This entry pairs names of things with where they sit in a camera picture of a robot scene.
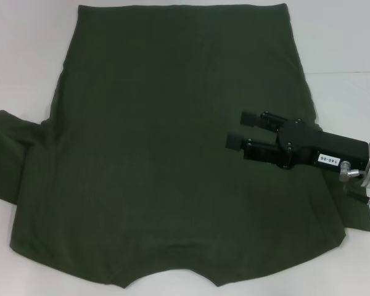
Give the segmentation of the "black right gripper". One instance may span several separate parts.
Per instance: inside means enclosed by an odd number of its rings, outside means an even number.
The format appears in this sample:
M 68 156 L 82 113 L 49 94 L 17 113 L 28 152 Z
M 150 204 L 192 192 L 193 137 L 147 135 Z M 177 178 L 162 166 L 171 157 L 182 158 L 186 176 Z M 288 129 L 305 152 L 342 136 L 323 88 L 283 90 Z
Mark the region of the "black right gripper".
M 243 111 L 240 124 L 277 133 L 276 142 L 289 155 L 289 167 L 310 165 L 324 170 L 339 170 L 344 161 L 352 169 L 365 170 L 369 161 L 369 144 L 312 128 L 300 120 L 263 112 L 261 115 Z M 277 165 L 279 146 L 228 133 L 226 148 L 243 151 L 243 158 Z

